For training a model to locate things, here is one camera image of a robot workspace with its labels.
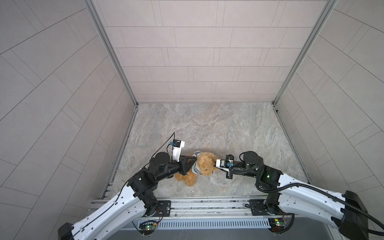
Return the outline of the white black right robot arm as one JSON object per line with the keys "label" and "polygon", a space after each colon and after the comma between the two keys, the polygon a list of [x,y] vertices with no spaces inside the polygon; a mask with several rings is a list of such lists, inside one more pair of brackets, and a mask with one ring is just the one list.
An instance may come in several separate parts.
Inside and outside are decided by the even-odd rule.
{"label": "white black right robot arm", "polygon": [[349,240],[369,239],[368,211],[360,197],[351,191],[332,192],[306,184],[264,164],[264,160],[253,151],[217,160],[216,167],[233,175],[253,177],[255,186],[267,194],[264,205],[273,215],[283,213],[300,215],[337,228]]}

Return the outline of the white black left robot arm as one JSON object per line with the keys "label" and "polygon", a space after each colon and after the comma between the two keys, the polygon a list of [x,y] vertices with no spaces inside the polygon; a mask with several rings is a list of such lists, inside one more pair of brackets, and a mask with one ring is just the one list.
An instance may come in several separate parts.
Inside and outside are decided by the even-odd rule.
{"label": "white black left robot arm", "polygon": [[197,162],[198,153],[173,160],[166,152],[157,153],[149,166],[139,170],[120,192],[94,213],[75,223],[65,223],[58,229],[60,240],[106,240],[130,221],[156,212],[154,195],[159,181],[177,173],[186,175]]}

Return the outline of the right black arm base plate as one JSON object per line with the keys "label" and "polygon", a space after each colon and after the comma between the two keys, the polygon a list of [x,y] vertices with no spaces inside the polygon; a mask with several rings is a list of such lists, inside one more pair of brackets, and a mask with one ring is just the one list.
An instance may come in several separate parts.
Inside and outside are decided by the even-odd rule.
{"label": "right black arm base plate", "polygon": [[264,204],[264,200],[249,200],[245,207],[250,209],[253,216],[283,216],[290,215],[282,212],[279,208],[268,207]]}

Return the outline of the blue white striped knit sweater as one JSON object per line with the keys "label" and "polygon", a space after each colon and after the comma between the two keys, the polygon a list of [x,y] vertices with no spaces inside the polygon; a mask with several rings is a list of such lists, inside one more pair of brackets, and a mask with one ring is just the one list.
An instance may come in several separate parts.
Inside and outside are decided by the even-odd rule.
{"label": "blue white striped knit sweater", "polygon": [[[201,151],[196,151],[194,152],[194,154],[192,155],[193,157],[196,157],[196,159],[198,158],[199,154],[201,154],[202,152]],[[194,174],[197,174],[197,175],[202,175],[202,172],[200,171],[199,169],[199,166],[198,166],[198,161],[196,161],[194,163],[194,165],[192,166],[191,168],[191,171],[194,173]]]}

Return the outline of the brown plush teddy bear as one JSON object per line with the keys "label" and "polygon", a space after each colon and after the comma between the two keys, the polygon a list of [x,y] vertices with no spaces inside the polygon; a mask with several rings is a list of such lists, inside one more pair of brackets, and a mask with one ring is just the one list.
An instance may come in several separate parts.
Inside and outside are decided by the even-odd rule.
{"label": "brown plush teddy bear", "polygon": [[[201,154],[199,154],[197,161],[202,175],[211,176],[214,171],[218,170],[216,168],[217,159],[217,156],[213,153],[202,152]],[[196,184],[198,176],[200,175],[194,174],[192,172],[188,172],[185,176],[181,174],[175,174],[176,180],[184,182],[188,187],[192,187]]]}

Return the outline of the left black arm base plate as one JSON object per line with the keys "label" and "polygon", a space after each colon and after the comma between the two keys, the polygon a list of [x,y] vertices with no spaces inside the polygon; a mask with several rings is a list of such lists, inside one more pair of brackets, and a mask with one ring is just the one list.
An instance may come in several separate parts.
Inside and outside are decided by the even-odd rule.
{"label": "left black arm base plate", "polygon": [[153,218],[169,217],[171,211],[171,201],[159,201],[155,212],[151,215]]}

